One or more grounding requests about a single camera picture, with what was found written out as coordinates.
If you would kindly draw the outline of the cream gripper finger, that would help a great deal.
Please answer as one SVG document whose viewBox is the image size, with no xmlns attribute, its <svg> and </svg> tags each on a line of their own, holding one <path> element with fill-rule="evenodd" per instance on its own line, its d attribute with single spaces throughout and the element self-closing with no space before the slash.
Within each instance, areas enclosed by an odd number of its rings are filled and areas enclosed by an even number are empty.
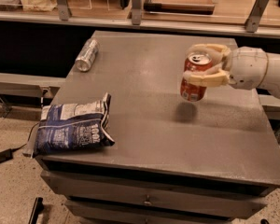
<svg viewBox="0 0 280 224">
<path fill-rule="evenodd" d="M 195 44 L 187 49 L 186 56 L 189 56 L 193 52 L 207 53 L 211 57 L 213 65 L 221 63 L 224 70 L 231 69 L 231 49 L 226 45 Z"/>
<path fill-rule="evenodd" d="M 221 69 L 211 75 L 203 75 L 199 72 L 195 75 L 193 72 L 186 71 L 183 78 L 188 84 L 201 87 L 219 87 L 229 83 L 229 74 Z"/>
</svg>

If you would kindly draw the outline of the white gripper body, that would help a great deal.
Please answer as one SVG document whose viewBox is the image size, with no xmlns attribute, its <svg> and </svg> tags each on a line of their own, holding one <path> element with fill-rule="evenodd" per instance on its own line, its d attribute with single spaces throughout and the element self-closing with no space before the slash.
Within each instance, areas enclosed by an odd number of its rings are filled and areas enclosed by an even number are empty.
<svg viewBox="0 0 280 224">
<path fill-rule="evenodd" d="M 262 49 L 241 47 L 231 54 L 229 84 L 235 89 L 255 89 L 264 79 L 268 57 Z"/>
</svg>

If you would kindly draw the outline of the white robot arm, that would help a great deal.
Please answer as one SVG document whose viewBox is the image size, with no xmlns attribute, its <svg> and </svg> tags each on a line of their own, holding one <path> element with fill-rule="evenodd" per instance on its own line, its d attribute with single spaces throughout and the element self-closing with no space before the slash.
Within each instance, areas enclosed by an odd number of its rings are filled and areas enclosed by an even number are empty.
<svg viewBox="0 0 280 224">
<path fill-rule="evenodd" d="M 234 89 L 266 90 L 280 99 L 280 54 L 262 49 L 240 47 L 231 50 L 220 44 L 195 44 L 187 55 L 209 55 L 213 63 L 205 71 L 185 71 L 187 83 L 202 87 L 230 85 Z"/>
</svg>

